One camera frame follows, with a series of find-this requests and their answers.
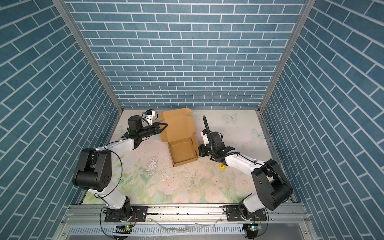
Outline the brown cardboard paper box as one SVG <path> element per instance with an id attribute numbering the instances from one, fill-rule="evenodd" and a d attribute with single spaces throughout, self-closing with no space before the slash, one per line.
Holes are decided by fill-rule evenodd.
<path id="1" fill-rule="evenodd" d="M 194 162 L 199 157 L 193 111 L 188 108 L 166 111 L 159 120 L 167 124 L 161 133 L 162 142 L 168 143 L 173 167 Z"/>

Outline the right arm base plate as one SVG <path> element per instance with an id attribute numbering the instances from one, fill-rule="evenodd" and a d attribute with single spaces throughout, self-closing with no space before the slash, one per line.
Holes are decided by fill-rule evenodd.
<path id="1" fill-rule="evenodd" d="M 265 209 L 249 212 L 243 205 L 223 205 L 222 209 L 228 222 L 239 221 L 266 221 L 267 212 Z"/>

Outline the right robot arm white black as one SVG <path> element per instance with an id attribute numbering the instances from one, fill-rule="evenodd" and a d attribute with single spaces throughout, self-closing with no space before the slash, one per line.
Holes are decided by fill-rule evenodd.
<path id="1" fill-rule="evenodd" d="M 210 160 L 252 177 L 256 191 L 239 203 L 240 215 L 245 220 L 254 217 L 258 210 L 275 210 L 293 194 L 291 183 L 276 161 L 260 161 L 246 157 L 233 147 L 226 146 L 218 132 L 204 129 L 201 136 L 204 140 L 199 146 L 201 157 L 210 156 Z"/>

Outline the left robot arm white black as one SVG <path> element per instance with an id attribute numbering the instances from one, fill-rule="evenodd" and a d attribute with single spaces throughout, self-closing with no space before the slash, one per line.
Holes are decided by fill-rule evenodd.
<path id="1" fill-rule="evenodd" d="M 81 151 L 73 175 L 73 184 L 102 199 L 107 208 L 105 214 L 113 222 L 128 222 L 135 216 L 129 197 L 123 195 L 112 183 L 112 155 L 120 158 L 125 152 L 139 147 L 144 138 L 163 132 L 168 124 L 158 123 L 157 117 L 145 113 L 128 119 L 128 129 L 118 140 L 99 148 Z"/>

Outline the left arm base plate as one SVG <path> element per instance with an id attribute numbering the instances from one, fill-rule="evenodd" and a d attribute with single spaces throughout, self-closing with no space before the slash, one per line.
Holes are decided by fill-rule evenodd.
<path id="1" fill-rule="evenodd" d="M 106 215 L 106 223 L 140 223 L 145 222 L 148 209 L 148 206 L 130 206 L 129 208 L 122 208 L 119 210 L 106 208 L 103 210 L 103 214 Z"/>

